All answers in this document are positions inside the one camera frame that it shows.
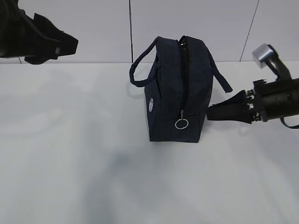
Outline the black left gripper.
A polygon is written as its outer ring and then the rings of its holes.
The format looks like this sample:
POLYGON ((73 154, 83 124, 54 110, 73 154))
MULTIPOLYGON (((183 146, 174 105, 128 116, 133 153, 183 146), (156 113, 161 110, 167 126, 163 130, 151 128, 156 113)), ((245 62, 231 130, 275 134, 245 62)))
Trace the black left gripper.
POLYGON ((17 0, 0 2, 0 57, 24 57, 40 65, 61 56, 74 55, 78 39, 58 29, 48 18, 35 13, 30 19, 17 0))

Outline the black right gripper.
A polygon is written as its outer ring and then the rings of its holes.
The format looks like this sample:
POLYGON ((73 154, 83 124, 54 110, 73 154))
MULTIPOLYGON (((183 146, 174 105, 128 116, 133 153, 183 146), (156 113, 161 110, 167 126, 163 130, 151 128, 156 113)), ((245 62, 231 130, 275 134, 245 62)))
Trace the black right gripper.
POLYGON ((262 90, 266 80, 253 82, 253 89, 242 90, 236 95, 221 103, 210 106, 207 110, 207 119, 214 121, 239 121, 251 124, 254 121, 267 122, 262 90))

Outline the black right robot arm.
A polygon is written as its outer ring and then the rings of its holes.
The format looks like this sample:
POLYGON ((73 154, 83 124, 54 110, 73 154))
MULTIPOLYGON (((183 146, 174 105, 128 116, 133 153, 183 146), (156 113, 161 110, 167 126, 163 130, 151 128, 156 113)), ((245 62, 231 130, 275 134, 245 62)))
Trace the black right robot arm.
POLYGON ((251 124, 267 122, 299 114, 299 80, 278 80, 267 83, 254 82, 254 89, 242 90, 230 99, 212 105, 207 110, 207 119, 215 121, 239 121, 251 124))

